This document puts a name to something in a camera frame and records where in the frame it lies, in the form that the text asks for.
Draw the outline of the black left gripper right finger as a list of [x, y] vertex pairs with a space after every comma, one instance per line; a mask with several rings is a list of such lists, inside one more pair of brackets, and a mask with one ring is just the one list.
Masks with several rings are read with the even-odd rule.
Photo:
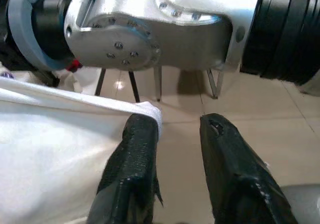
[[263, 160], [224, 116], [200, 117], [205, 179], [216, 224], [296, 224]]

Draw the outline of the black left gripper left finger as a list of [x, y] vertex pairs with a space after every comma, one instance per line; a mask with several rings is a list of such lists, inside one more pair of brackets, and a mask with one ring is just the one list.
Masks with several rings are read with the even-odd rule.
[[107, 161], [88, 224], [151, 224], [154, 203], [162, 201], [156, 157], [157, 122], [132, 114], [125, 123], [122, 140]]

